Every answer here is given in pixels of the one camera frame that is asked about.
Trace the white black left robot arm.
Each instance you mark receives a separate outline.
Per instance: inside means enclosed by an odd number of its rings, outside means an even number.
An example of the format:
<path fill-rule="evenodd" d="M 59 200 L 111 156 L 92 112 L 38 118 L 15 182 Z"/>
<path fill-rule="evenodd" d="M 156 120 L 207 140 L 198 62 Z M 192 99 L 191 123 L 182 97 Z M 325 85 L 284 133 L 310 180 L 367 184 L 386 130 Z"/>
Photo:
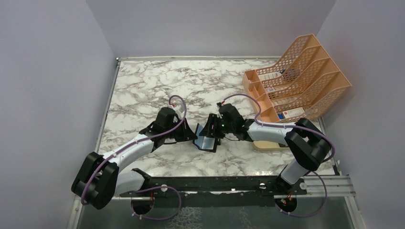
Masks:
<path fill-rule="evenodd" d="M 136 172 L 122 170 L 137 159 L 152 153 L 165 144 L 166 139 L 176 143 L 193 141 L 193 132 L 185 117 L 170 107 L 161 108 L 155 121 L 142 129 L 136 137 L 119 148 L 100 155 L 92 152 L 86 156 L 71 191 L 80 196 L 83 205 L 104 208 L 113 196 L 134 191 L 139 196 L 150 190 L 149 181 Z"/>

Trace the black leather card holder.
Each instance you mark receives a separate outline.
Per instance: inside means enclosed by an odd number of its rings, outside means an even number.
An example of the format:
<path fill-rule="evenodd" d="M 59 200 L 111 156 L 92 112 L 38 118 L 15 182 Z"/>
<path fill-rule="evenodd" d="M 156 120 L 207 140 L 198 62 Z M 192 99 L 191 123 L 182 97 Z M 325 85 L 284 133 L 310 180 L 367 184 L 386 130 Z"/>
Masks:
<path fill-rule="evenodd" d="M 215 138 L 199 136 L 199 133 L 202 129 L 203 127 L 198 123 L 195 129 L 197 139 L 192 141 L 192 143 L 201 151 L 215 153 L 218 147 L 215 145 Z"/>

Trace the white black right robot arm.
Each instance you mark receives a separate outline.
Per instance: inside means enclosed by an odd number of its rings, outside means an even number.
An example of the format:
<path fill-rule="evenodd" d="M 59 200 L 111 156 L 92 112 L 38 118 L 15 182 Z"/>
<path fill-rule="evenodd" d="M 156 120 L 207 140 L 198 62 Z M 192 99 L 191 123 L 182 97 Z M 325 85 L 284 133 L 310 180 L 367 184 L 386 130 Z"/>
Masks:
<path fill-rule="evenodd" d="M 331 151 L 331 144 L 308 119 L 295 123 L 276 124 L 246 119 L 231 104 L 217 104 L 219 113 L 210 113 L 205 125 L 197 125 L 194 144 L 207 151 L 218 141 L 233 134 L 239 141 L 268 141 L 287 146 L 294 159 L 276 178 L 276 189 L 281 194 L 292 191 L 298 180 L 310 171 L 317 171 Z"/>

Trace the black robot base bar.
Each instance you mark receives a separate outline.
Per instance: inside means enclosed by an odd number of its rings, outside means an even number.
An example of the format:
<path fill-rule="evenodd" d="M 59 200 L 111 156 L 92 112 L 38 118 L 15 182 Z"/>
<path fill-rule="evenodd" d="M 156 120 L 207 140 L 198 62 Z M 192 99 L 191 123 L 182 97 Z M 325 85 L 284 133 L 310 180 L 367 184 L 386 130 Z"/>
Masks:
<path fill-rule="evenodd" d="M 288 189 L 279 188 L 277 176 L 249 177 L 151 177 L 141 189 L 127 191 L 122 198 L 131 198 L 135 205 L 152 204 L 156 208 L 182 207 L 274 207 L 275 198 L 306 195 L 303 179 Z"/>

